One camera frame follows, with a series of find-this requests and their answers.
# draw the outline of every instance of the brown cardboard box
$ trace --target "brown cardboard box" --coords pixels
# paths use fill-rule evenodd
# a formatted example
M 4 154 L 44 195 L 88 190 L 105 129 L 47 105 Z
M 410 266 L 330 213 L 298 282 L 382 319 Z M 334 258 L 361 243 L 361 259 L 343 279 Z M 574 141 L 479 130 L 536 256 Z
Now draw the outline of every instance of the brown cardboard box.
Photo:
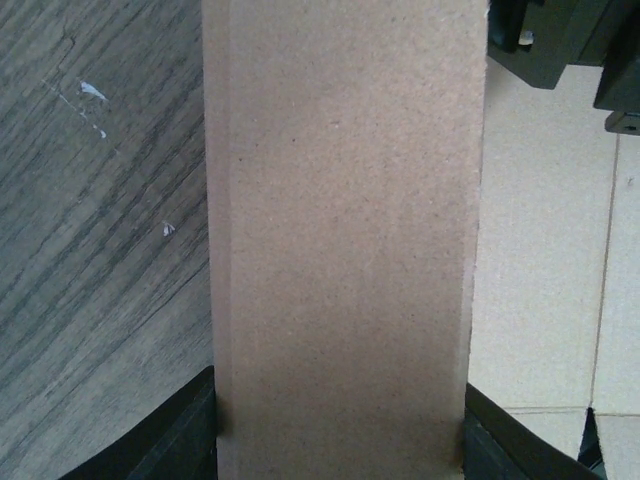
M 204 1 L 221 478 L 459 476 L 485 9 Z

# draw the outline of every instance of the black object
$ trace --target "black object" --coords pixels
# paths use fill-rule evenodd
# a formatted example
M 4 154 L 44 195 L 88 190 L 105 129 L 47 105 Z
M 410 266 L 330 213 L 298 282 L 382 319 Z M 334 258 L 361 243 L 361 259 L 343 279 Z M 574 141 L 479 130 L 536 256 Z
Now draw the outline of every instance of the black object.
M 217 479 L 213 373 L 213 367 L 203 370 L 120 440 L 61 480 Z M 464 429 L 467 480 L 598 478 L 472 385 L 467 385 Z
M 640 0 L 493 1 L 488 53 L 536 88 L 555 88 L 570 64 L 604 66 L 594 106 L 640 113 Z
M 216 468 L 213 367 L 60 480 L 212 480 Z

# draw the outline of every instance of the wooden floor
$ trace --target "wooden floor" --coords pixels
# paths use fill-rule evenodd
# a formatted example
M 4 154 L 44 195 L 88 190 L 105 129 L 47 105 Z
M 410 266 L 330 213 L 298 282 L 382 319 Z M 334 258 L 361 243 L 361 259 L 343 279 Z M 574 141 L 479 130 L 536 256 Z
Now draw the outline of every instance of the wooden floor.
M 0 39 L 0 478 L 57 478 L 212 361 L 200 0 L 5 0 Z

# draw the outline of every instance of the white paint chip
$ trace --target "white paint chip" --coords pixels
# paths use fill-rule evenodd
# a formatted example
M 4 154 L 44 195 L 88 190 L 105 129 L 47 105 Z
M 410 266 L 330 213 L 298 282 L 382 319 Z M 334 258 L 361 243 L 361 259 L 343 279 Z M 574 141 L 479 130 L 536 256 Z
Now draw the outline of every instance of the white paint chip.
M 163 220 L 162 224 L 164 225 L 164 228 L 162 229 L 163 236 L 168 237 L 169 235 L 171 235 L 173 232 L 176 231 L 176 227 L 171 225 L 169 222 L 166 222 Z
M 94 87 L 90 83 L 80 82 L 80 88 L 82 89 L 83 93 L 88 93 L 89 95 L 93 95 L 94 97 L 98 97 L 100 100 L 104 100 L 105 102 L 109 101 L 109 99 L 107 97 L 105 97 L 104 94 L 100 90 L 98 90 L 96 87 Z

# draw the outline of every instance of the gray wood floor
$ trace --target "gray wood floor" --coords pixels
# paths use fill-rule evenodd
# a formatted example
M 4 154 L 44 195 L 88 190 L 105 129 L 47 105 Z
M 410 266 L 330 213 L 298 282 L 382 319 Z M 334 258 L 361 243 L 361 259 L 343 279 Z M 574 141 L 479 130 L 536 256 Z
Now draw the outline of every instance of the gray wood floor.
M 5 1 L 0 86 L 0 478 L 57 478 L 212 360 L 200 1 Z

